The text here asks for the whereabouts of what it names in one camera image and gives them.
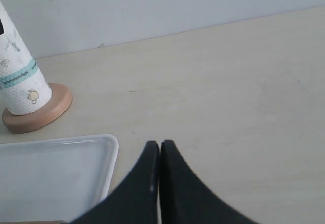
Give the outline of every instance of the white table surface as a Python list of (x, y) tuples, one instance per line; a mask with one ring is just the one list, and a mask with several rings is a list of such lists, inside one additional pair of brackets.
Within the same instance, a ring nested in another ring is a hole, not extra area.
[(254, 220), (323, 223), (325, 7), (38, 64), (73, 104), (32, 133), (1, 125), (1, 143), (113, 134), (113, 189), (147, 140), (174, 139), (207, 186)]

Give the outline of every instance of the teal stripe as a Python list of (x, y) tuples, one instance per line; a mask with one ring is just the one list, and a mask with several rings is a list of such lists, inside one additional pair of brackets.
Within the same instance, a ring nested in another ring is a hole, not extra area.
[(35, 62), (35, 60), (31, 60), (30, 63), (19, 69), (18, 71), (4, 76), (4, 77), (0, 77), (0, 84), (1, 84), (1, 88), (10, 88), (12, 86), (15, 86), (23, 81), (25, 81), (27, 78), (30, 78), (32, 75), (35, 74), (35, 72), (37, 71), (38, 66)]

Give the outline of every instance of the black object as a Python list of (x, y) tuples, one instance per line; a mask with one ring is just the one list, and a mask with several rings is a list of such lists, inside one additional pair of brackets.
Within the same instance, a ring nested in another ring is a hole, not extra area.
[(159, 188), (163, 224), (256, 224), (211, 192), (172, 140), (161, 146)]
[(4, 34), (4, 27), (2, 27), (1, 19), (0, 19), (0, 35)]
[(159, 155), (158, 144), (147, 142), (117, 189), (72, 224), (157, 224)]

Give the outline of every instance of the round wooden base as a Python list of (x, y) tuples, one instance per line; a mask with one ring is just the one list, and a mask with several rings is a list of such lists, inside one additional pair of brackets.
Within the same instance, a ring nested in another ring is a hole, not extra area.
[(3, 111), (2, 122), (9, 131), (22, 134), (40, 129), (58, 119), (68, 109), (72, 102), (69, 89), (58, 83), (49, 85), (52, 89), (52, 97), (39, 110), (21, 116), (11, 114), (7, 108)]

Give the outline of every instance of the paper towel holder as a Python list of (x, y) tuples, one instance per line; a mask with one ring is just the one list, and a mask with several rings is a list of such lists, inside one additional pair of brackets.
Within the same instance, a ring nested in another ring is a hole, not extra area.
[(72, 95), (69, 89), (59, 83), (50, 83), (52, 97), (43, 107), (26, 115), (13, 115), (6, 108), (2, 113), (2, 122), (13, 133), (28, 133), (44, 127), (58, 119), (69, 108)]

